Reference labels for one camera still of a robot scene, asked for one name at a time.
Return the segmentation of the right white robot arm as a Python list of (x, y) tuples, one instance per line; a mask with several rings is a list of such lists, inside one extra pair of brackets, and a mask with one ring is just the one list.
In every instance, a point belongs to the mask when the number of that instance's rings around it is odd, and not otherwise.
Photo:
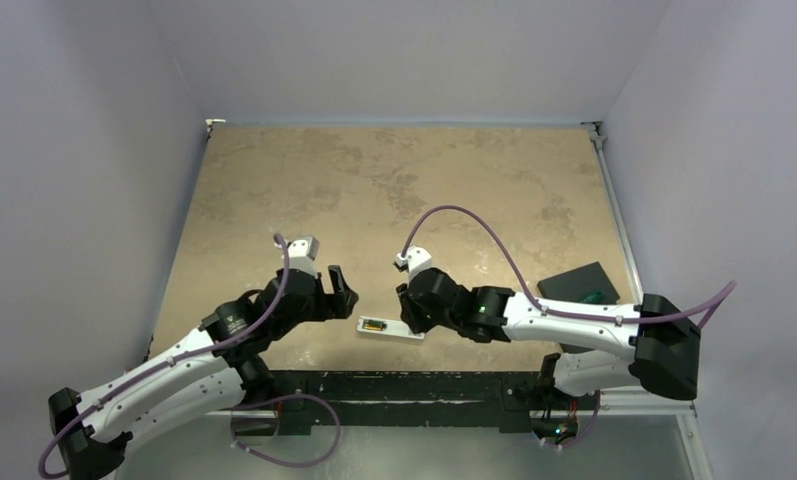
[(581, 348), (544, 359), (535, 392), (547, 406), (624, 386), (679, 401), (698, 396), (701, 329), (660, 295), (639, 305), (546, 301), (504, 287), (467, 289), (438, 268), (412, 275), (396, 295), (400, 318), (414, 333), (442, 327), (476, 343)]

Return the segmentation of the gold battery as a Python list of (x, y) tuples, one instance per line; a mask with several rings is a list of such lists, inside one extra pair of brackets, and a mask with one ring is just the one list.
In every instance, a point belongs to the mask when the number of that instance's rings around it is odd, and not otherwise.
[(366, 330), (384, 331), (387, 328), (387, 324), (377, 320), (364, 320), (362, 327)]

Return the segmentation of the white air conditioner remote control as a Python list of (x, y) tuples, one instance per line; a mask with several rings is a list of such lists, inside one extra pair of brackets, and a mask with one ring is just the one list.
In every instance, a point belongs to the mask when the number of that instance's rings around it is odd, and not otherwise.
[[(366, 330), (362, 327), (362, 323), (364, 320), (377, 320), (382, 321), (387, 324), (387, 328), (384, 331), (372, 331)], [(368, 335), (379, 335), (379, 336), (387, 336), (392, 338), (399, 338), (405, 340), (418, 340), (422, 341), (425, 338), (424, 333), (414, 333), (410, 327), (400, 320), (392, 320), (392, 319), (382, 319), (376, 317), (369, 317), (369, 316), (360, 316), (357, 322), (356, 330), (358, 333), (368, 334)]]

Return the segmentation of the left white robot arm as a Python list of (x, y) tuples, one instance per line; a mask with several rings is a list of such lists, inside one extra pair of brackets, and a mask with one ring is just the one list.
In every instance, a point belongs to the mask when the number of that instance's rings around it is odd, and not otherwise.
[(278, 271), (264, 288), (219, 305), (173, 346), (98, 387), (63, 388), (48, 399), (52, 439), (38, 460), (43, 479), (109, 479), (139, 445), (218, 410), (274, 414), (314, 395), (277, 381), (261, 353), (305, 322), (349, 318), (359, 300), (340, 267)]

